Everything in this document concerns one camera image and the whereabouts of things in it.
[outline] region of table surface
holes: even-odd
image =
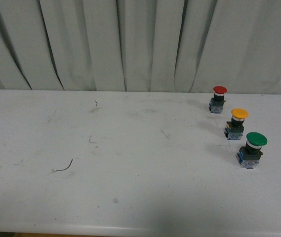
[[[0,231],[281,236],[281,95],[226,94],[222,114],[211,97],[0,90]],[[233,108],[249,112],[240,141]],[[268,144],[244,169],[251,131]]]

